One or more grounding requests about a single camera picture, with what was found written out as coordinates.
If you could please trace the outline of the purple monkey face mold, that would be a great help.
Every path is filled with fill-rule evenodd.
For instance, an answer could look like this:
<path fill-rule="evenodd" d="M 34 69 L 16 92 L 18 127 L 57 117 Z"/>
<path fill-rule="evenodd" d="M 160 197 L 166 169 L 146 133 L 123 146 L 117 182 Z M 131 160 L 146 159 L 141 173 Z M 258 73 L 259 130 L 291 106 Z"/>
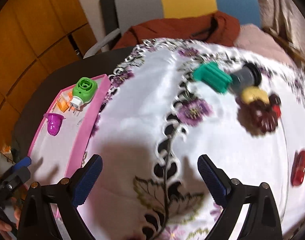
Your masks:
<path fill-rule="evenodd" d="M 65 117 L 57 113 L 45 113 L 43 117 L 47 119 L 47 132 L 52 136 L 56 136 Z"/>

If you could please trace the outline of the orange building block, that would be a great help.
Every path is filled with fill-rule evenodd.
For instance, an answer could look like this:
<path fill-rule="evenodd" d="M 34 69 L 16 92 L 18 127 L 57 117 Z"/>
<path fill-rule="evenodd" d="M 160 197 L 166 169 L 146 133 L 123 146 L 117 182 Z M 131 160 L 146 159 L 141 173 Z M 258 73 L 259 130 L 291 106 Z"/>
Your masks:
<path fill-rule="evenodd" d="M 69 109 L 69 103 L 62 97 L 56 100 L 56 105 L 62 113 L 65 113 Z"/>

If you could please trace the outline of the glossy red capsule case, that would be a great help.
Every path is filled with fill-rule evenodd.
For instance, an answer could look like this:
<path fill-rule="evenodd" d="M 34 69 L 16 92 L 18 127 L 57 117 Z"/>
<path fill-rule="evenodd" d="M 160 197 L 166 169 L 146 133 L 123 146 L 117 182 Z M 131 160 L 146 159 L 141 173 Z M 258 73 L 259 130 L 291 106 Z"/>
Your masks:
<path fill-rule="evenodd" d="M 291 171 L 291 185 L 300 186 L 305 177 L 305 148 L 295 152 Z"/>

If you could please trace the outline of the green white plug-in device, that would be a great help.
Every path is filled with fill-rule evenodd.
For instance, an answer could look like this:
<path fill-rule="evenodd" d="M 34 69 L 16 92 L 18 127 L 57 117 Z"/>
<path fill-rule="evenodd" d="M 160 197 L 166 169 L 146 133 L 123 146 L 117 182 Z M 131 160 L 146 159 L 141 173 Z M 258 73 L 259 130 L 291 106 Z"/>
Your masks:
<path fill-rule="evenodd" d="M 73 87 L 70 105 L 79 111 L 83 105 L 91 102 L 97 88 L 98 84 L 94 80 L 82 77 Z"/>

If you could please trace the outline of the dark brown pumpkin ornament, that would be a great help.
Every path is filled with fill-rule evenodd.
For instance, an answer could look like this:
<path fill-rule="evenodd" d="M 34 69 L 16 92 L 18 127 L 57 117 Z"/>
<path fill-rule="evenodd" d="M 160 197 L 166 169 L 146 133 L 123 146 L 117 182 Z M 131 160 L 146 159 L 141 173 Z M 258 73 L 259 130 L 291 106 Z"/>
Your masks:
<path fill-rule="evenodd" d="M 278 128 L 279 119 L 272 110 L 272 105 L 279 105 L 281 110 L 281 100 L 277 94 L 271 94 L 268 98 L 270 101 L 268 105 L 261 100 L 253 101 L 249 105 L 243 103 L 241 99 L 237 100 L 240 107 L 238 121 L 252 136 L 273 133 Z"/>

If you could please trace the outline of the yellow oval perforated case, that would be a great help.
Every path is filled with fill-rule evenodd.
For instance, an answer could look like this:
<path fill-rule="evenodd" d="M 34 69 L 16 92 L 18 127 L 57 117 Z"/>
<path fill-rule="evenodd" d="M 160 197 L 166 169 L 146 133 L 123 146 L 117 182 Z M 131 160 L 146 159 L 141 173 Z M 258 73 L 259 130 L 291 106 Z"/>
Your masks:
<path fill-rule="evenodd" d="M 257 86 L 245 88 L 241 92 L 241 101 L 245 104 L 250 104 L 253 101 L 261 100 L 265 104 L 269 104 L 268 94 Z"/>

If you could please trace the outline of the clear cup black lid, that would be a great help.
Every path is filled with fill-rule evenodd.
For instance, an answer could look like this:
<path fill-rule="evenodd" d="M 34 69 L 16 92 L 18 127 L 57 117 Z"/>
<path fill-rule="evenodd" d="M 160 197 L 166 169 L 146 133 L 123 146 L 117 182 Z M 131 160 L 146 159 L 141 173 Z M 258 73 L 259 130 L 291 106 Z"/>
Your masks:
<path fill-rule="evenodd" d="M 232 78 L 231 90 L 239 95 L 248 87 L 259 86 L 262 81 L 262 76 L 256 64 L 246 63 L 243 67 L 230 74 Z"/>

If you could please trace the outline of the teal ribbed plastic mold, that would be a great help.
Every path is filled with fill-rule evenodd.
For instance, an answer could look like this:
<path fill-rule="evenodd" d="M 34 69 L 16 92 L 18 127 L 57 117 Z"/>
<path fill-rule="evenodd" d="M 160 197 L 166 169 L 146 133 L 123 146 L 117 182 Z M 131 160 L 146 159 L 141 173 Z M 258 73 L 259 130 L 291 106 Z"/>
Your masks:
<path fill-rule="evenodd" d="M 214 61 L 200 64 L 193 71 L 193 79 L 208 85 L 214 91 L 224 94 L 232 84 L 229 74 L 222 71 Z"/>

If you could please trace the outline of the orange plastic car shell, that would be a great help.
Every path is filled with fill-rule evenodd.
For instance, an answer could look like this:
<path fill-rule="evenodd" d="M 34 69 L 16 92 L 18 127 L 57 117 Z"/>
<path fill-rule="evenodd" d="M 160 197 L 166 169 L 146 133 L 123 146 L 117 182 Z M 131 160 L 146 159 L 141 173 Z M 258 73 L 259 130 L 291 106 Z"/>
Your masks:
<path fill-rule="evenodd" d="M 68 97 L 70 100 L 72 100 L 72 97 L 73 97 L 72 91 L 68 92 Z"/>

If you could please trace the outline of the red wooden puzzle piece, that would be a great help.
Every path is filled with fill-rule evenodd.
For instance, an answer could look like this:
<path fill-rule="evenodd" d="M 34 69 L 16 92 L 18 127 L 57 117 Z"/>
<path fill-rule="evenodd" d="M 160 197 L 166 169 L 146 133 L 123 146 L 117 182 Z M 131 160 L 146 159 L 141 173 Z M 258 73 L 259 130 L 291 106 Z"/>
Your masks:
<path fill-rule="evenodd" d="M 272 110 L 276 114 L 277 118 L 279 119 L 281 117 L 281 110 L 279 105 L 272 105 Z"/>

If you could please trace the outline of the wooden wardrobe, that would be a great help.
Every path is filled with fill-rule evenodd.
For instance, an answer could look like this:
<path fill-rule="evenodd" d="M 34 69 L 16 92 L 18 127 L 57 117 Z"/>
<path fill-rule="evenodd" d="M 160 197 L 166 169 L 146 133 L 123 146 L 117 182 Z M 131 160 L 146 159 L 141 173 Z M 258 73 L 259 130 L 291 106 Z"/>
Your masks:
<path fill-rule="evenodd" d="M 79 0 L 8 0 L 0 11 L 0 149 L 41 82 L 96 43 Z"/>

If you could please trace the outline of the white floral embroidered tablecloth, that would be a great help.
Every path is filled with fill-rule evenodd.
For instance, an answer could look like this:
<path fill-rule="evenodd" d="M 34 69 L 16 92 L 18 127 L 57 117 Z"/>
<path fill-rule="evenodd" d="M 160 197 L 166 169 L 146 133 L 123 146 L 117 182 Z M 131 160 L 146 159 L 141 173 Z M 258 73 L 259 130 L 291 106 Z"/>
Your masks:
<path fill-rule="evenodd" d="M 259 67 L 260 88 L 281 99 L 273 132 L 247 122 L 232 92 L 193 78 L 203 63 L 225 73 Z M 305 222 L 305 177 L 291 185 L 305 149 L 305 72 L 250 51 L 158 38 L 136 46 L 110 76 L 87 155 L 103 170 L 79 212 L 95 239 L 204 239 L 222 208 L 198 169 L 206 154 L 230 178 L 270 185 L 285 239 Z"/>

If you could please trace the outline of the pink blanket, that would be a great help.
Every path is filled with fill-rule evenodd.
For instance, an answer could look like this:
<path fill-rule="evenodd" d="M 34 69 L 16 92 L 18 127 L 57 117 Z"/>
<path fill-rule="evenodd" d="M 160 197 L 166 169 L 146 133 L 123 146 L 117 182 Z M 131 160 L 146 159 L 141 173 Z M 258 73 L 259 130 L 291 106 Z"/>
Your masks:
<path fill-rule="evenodd" d="M 253 24 L 245 24 L 240 27 L 240 33 L 234 41 L 234 46 L 292 67 L 295 66 L 294 61 L 273 37 Z"/>

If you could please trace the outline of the patterned beige curtain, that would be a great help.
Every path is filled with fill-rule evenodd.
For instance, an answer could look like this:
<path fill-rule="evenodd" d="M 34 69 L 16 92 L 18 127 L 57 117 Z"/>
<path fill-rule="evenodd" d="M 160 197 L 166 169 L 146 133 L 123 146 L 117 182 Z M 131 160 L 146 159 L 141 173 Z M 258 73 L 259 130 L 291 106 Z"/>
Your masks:
<path fill-rule="evenodd" d="M 291 42 L 305 59 L 305 19 L 293 0 L 258 0 L 263 27 Z"/>

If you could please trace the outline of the grey yellow blue chair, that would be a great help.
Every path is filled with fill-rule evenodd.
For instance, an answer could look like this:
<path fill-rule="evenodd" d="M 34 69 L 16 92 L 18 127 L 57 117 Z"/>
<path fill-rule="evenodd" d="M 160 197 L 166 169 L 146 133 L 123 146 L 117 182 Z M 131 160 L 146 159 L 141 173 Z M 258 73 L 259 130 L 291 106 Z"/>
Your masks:
<path fill-rule="evenodd" d="M 114 0 L 122 33 L 131 26 L 163 18 L 188 18 L 224 12 L 241 25 L 261 27 L 258 0 Z"/>

